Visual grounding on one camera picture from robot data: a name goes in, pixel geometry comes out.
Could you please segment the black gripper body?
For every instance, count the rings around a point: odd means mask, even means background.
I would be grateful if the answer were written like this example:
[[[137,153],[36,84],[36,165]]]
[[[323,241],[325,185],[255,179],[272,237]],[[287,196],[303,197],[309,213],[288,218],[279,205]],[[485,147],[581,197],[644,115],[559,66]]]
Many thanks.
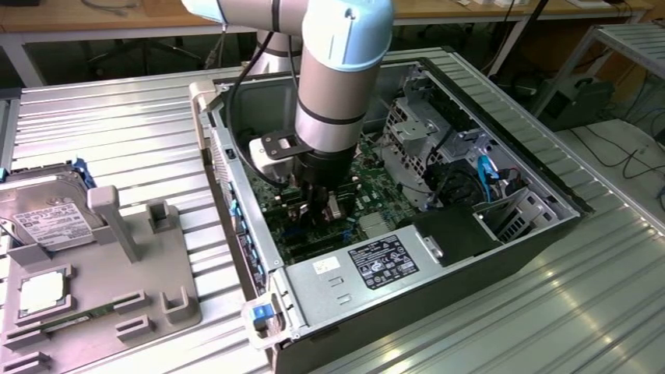
[[[335,190],[344,183],[352,167],[356,147],[327,153],[319,150],[295,156],[295,184],[299,187]]]

